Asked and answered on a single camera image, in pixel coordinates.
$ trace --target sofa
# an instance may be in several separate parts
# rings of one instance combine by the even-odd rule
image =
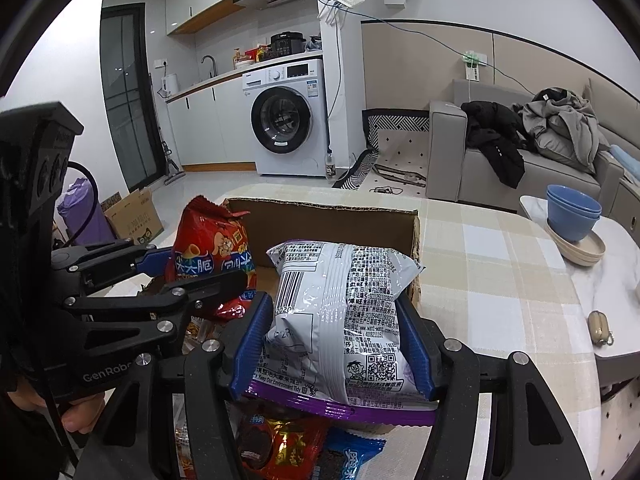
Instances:
[[[426,194],[428,198],[451,202],[468,202],[516,211],[523,195],[546,197],[549,184],[562,184],[598,200],[604,216],[610,213],[623,176],[623,168],[608,152],[599,152],[594,161],[595,175],[582,173],[536,153],[520,150],[525,174],[512,189],[500,182],[479,150],[466,148],[466,114],[460,105],[469,101],[490,101],[510,106],[525,104],[531,96],[523,92],[481,82],[453,81],[454,101],[430,103],[430,161]],[[640,121],[637,103],[632,98],[620,102],[611,90],[590,80],[584,96],[592,101],[603,134],[611,144],[618,144],[640,157]],[[633,132],[638,131],[638,139]]]

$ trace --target washing machine door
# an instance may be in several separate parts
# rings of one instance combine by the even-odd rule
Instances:
[[[251,122],[255,136],[267,150],[291,153],[309,136],[311,110],[295,90],[269,88],[254,101]]]

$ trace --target red snack bag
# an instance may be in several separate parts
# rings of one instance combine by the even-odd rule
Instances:
[[[256,287],[255,265],[240,218],[248,212],[232,213],[209,202],[202,195],[182,212],[172,255],[173,265],[165,272],[167,282],[194,278],[226,270],[244,270],[248,285],[244,293],[220,305],[215,316],[233,319],[244,316]]]
[[[266,480],[308,480],[328,427],[319,416],[247,415],[236,439],[242,465]]]

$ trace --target white snack bag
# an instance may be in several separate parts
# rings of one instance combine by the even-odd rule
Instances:
[[[394,301],[423,266],[393,249],[286,242],[254,380],[351,406],[433,409],[400,351]]]

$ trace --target blue bowl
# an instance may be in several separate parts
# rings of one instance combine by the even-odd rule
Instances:
[[[582,240],[598,221],[598,218],[587,218],[555,200],[548,200],[546,205],[549,226],[571,243]]]
[[[552,184],[551,186],[546,187],[546,193],[557,198],[561,202],[565,202],[566,204],[572,205],[578,209],[591,213],[602,213],[602,206],[597,200],[594,200],[589,195],[586,195],[576,189]]]
[[[573,211],[575,213],[578,213],[578,215],[582,215],[585,218],[595,218],[596,220],[598,218],[600,218],[600,213],[593,213],[591,211],[585,211],[584,209],[580,209],[574,205],[568,204],[567,202],[565,202],[564,200],[560,200],[559,198],[556,198],[555,196],[547,193],[546,194],[546,201],[548,202],[555,202],[561,206],[563,206],[564,208],[569,209],[570,211]]]

